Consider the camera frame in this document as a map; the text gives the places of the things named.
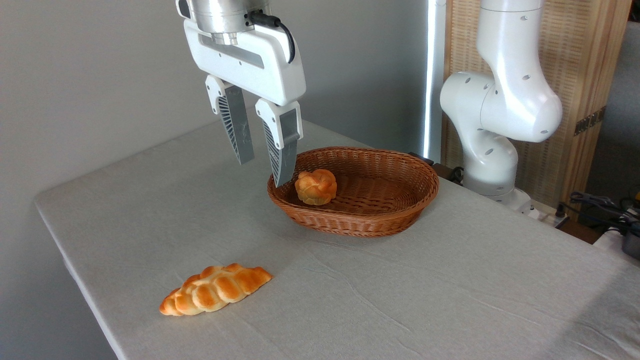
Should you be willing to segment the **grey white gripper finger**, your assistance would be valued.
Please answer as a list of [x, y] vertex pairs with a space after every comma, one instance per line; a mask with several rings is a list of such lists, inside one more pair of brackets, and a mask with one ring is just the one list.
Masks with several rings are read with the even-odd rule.
[[254, 149], [242, 89], [214, 75], [206, 76], [205, 85], [212, 111], [221, 116], [238, 162], [246, 164], [253, 160]]
[[297, 159], [297, 142], [303, 137], [303, 122], [297, 101], [277, 105], [260, 98], [256, 114], [262, 119], [275, 187], [290, 182]]

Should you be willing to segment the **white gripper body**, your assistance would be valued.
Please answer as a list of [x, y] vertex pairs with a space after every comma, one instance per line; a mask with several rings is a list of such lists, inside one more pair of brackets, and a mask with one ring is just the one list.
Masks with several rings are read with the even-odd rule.
[[281, 28], [256, 25], [237, 34], [237, 44], [223, 45], [196, 23], [183, 21], [190, 52], [199, 69], [279, 106], [306, 93], [300, 53], [290, 59], [290, 42]]

